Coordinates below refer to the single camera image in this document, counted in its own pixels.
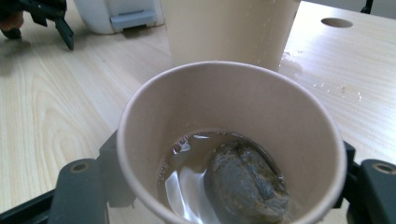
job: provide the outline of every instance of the hole in table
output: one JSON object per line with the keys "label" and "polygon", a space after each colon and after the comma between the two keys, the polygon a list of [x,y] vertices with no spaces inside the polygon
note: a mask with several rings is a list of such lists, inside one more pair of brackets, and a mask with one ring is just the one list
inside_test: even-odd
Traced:
{"label": "hole in table", "polygon": [[72,173],[81,173],[81,172],[84,172],[85,170],[87,170],[88,167],[89,167],[89,164],[87,162],[82,162],[82,163],[78,163],[78,164],[73,165],[70,168],[70,171]]}
{"label": "hole in table", "polygon": [[373,167],[381,173],[384,173],[387,175],[396,175],[396,169],[392,166],[385,164],[385,163],[375,163],[375,164],[373,164]]}
{"label": "hole in table", "polygon": [[351,21],[346,21],[338,18],[325,18],[321,20],[321,22],[325,25],[337,28],[348,28],[353,26],[353,23]]}

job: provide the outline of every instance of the black object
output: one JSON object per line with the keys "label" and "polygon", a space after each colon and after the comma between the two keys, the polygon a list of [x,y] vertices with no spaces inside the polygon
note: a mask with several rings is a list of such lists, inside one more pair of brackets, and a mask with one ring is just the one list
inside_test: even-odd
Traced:
{"label": "black object", "polygon": [[346,144],[347,174],[343,192],[334,208],[349,201],[349,224],[396,223],[396,166],[385,161],[353,161],[355,148]]}
{"label": "black object", "polygon": [[[74,48],[74,33],[64,20],[67,10],[66,0],[0,0],[0,21],[12,13],[27,11],[35,23],[48,26],[47,20],[54,21],[55,27],[69,49]],[[21,37],[19,29],[3,31],[3,35],[10,39]]]}
{"label": "black object", "polygon": [[370,14],[371,13],[371,8],[373,7],[373,1],[374,0],[367,0],[366,1],[366,6],[361,10],[362,13]]}
{"label": "black object", "polygon": [[[120,171],[116,134],[100,148],[97,160],[67,164],[60,172],[56,189],[4,212],[0,224],[108,223],[106,203],[113,207],[133,204],[135,196]],[[334,208],[340,207],[345,198],[350,203],[346,214],[349,224],[396,224],[396,166],[377,160],[358,165],[353,162],[355,148],[345,144],[346,183]],[[70,212],[69,217],[57,219],[64,209]]]}

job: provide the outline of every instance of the black clamp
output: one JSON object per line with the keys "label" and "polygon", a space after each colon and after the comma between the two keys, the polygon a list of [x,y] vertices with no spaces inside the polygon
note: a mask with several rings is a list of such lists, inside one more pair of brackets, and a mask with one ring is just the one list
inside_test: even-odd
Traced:
{"label": "black clamp", "polygon": [[349,201],[346,219],[349,224],[396,223],[396,166],[366,160],[353,161],[355,148],[348,143],[346,183],[334,208],[341,207],[343,198]]}
{"label": "black clamp", "polygon": [[[47,20],[54,21],[55,27],[69,49],[74,48],[74,33],[64,20],[67,10],[66,0],[0,0],[0,21],[18,11],[27,11],[35,23],[48,26]],[[3,31],[10,39],[21,38],[20,29]]]}
{"label": "black clamp", "polygon": [[135,196],[120,169],[116,134],[113,133],[99,149],[97,160],[73,161],[61,170],[49,224],[107,224],[107,204],[110,207],[134,204]]}
{"label": "black clamp", "polygon": [[362,13],[366,13],[366,14],[370,14],[371,13],[371,9],[373,7],[373,1],[374,0],[367,0],[366,1],[366,6],[363,7],[363,9],[361,10]]}

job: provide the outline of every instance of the cup rim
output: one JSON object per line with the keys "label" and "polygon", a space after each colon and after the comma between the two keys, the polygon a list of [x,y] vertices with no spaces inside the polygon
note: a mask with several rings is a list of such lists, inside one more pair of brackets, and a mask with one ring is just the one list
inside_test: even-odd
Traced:
{"label": "cup rim", "polygon": [[246,64],[246,63],[236,63],[236,62],[225,62],[225,61],[207,61],[207,62],[198,62],[198,63],[188,63],[184,64],[178,67],[171,68],[167,71],[164,71],[157,75],[156,77],[153,77],[146,83],[144,83],[137,91],[136,93],[131,97],[131,99],[128,101],[126,106],[123,109],[123,112],[121,114],[120,118],[120,124],[119,124],[119,130],[117,134],[117,151],[118,151],[118,157],[120,161],[120,168],[123,172],[123,175],[125,176],[125,179],[127,180],[129,187],[132,189],[134,192],[135,196],[145,205],[151,212],[153,212],[155,215],[157,215],[160,219],[165,220],[166,222],[170,223],[191,223],[188,220],[178,216],[171,210],[169,210],[167,207],[165,207],[163,204],[159,203],[151,194],[149,194],[145,188],[140,184],[138,179],[136,178],[134,171],[128,162],[127,159],[127,149],[125,146],[125,141],[127,136],[125,136],[125,130],[126,130],[126,124],[127,120],[129,118],[129,113],[128,111],[131,110],[131,107],[134,105],[134,102],[137,100],[139,95],[144,91],[144,89],[148,86],[150,86],[152,83],[156,82],[158,79],[170,76],[173,73],[176,73],[181,70],[185,69],[191,69],[192,67],[202,67],[202,66],[212,66],[212,65],[227,65],[227,66],[242,66],[246,67],[247,69],[255,69],[255,70],[260,70],[268,75],[271,75],[273,77],[279,78],[282,81],[286,81],[291,85],[293,88],[298,89],[299,91],[303,92],[310,100],[315,102],[315,105],[318,106],[318,110],[324,115],[324,118],[327,120],[327,122],[330,124],[330,129],[332,131],[332,136],[329,136],[333,139],[334,143],[336,144],[336,162],[338,165],[335,167],[335,176],[334,180],[332,182],[333,187],[330,188],[325,195],[323,195],[323,199],[327,199],[327,202],[322,202],[320,204],[317,204],[315,207],[313,207],[308,213],[306,213],[303,217],[298,218],[297,220],[294,220],[293,223],[315,223],[320,221],[327,213],[328,211],[333,207],[333,205],[336,203],[338,200],[338,196],[341,194],[341,191],[343,189],[346,175],[347,175],[347,156],[345,151],[343,150],[344,144],[343,144],[343,139],[338,131],[338,128],[336,126],[335,121],[333,120],[332,116],[329,114],[329,112],[326,110],[324,105],[308,90],[297,84],[296,82],[290,80],[287,77],[283,77],[280,74],[268,70],[266,68],[262,68],[256,65],[252,64]]}

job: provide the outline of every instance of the black bracket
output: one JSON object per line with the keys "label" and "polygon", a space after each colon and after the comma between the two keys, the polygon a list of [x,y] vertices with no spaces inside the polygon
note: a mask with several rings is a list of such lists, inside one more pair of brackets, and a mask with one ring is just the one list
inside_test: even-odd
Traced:
{"label": "black bracket", "polygon": [[128,207],[135,196],[120,169],[116,134],[99,149],[97,160],[68,163],[56,188],[0,215],[0,224],[109,223],[107,205]]}
{"label": "black bracket", "polygon": [[349,201],[346,219],[349,224],[396,223],[396,166],[366,160],[358,165],[353,161],[355,148],[348,143],[346,183],[334,208],[342,200]]}
{"label": "black bracket", "polygon": [[364,6],[364,8],[361,10],[362,13],[366,13],[366,14],[370,14],[371,13],[371,9],[373,7],[373,1],[374,0],[367,0],[366,1],[366,6]]}

